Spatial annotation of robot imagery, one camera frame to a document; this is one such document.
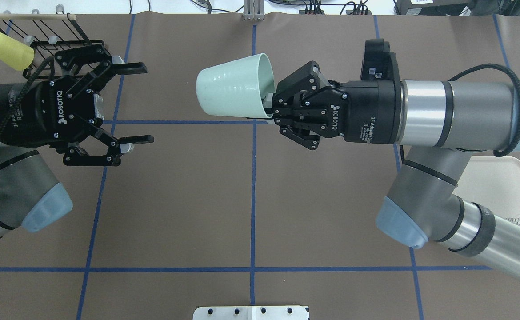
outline black box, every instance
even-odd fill
[[[459,16],[469,0],[398,0],[396,8],[403,16]]]

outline beige plastic tray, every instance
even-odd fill
[[[520,225],[520,160],[472,156],[454,193]]]

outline white bracket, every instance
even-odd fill
[[[244,0],[244,20],[264,20],[264,0]]]
[[[307,306],[200,307],[193,320],[309,320]]]

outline mint green cup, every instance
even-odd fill
[[[211,116],[271,118],[262,100],[275,90],[265,53],[215,65],[197,76],[197,99]]]

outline white label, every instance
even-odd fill
[[[420,14],[420,11],[422,11],[422,8],[408,9],[408,11],[406,12],[406,15],[407,16],[418,16]]]

